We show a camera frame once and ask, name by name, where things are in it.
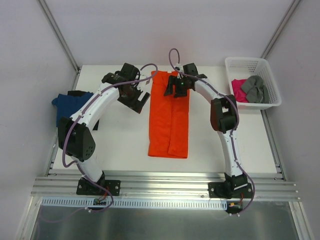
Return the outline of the orange t shirt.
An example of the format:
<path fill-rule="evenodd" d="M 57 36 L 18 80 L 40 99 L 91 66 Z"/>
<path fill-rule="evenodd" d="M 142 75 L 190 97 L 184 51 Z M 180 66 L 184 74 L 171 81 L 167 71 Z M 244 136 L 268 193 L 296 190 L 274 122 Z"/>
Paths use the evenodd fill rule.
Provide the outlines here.
<path fill-rule="evenodd" d="M 149 109 L 150 157 L 186 159 L 189 153 L 189 108 L 187 96 L 165 96 L 170 76 L 176 72 L 158 71 L 152 79 Z"/>

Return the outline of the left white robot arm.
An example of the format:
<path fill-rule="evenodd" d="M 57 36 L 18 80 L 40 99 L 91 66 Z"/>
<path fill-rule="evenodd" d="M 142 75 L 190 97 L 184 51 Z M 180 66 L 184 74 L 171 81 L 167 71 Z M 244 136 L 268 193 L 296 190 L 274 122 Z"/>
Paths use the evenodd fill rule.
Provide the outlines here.
<path fill-rule="evenodd" d="M 144 92 L 140 83 L 147 83 L 152 76 L 141 69 L 124 63 L 121 70 L 107 73 L 96 92 L 70 117 L 62 117 L 58 123 L 58 143 L 62 149 L 62 164 L 65 168 L 76 164 L 88 181 L 93 194 L 104 191 L 103 170 L 95 158 L 96 143 L 92 130 L 107 108 L 119 101 L 129 109 L 140 113 L 150 94 Z"/>

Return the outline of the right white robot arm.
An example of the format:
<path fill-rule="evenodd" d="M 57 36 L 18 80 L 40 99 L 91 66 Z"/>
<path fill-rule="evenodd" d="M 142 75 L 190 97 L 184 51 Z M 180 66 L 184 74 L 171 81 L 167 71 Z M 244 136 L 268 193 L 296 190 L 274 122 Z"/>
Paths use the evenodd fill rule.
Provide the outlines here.
<path fill-rule="evenodd" d="M 216 90 L 207 80 L 207 76 L 199 74 L 195 64 L 173 65 L 177 76 L 170 76 L 165 96 L 174 98 L 187 96 L 188 90 L 200 94 L 210 103 L 210 124 L 218 133 L 225 159 L 225 181 L 222 185 L 228 197 L 236 197 L 242 188 L 248 185 L 248 175 L 244 171 L 237 146 L 237 128 L 240 117 L 234 95 L 226 95 Z"/>

